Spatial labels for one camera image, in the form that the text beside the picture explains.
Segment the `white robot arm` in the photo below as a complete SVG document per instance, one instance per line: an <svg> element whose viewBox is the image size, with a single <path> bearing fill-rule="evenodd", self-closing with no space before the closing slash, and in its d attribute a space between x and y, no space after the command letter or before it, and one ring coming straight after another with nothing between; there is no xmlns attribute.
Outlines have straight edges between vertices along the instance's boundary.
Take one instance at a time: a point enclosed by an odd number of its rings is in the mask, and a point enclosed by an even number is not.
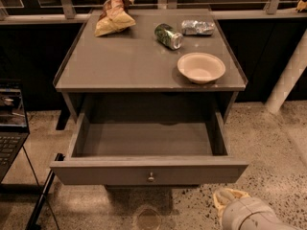
<svg viewBox="0 0 307 230"><path fill-rule="evenodd" d="M302 230L281 221L263 200L230 188L213 194L222 230Z"/></svg>

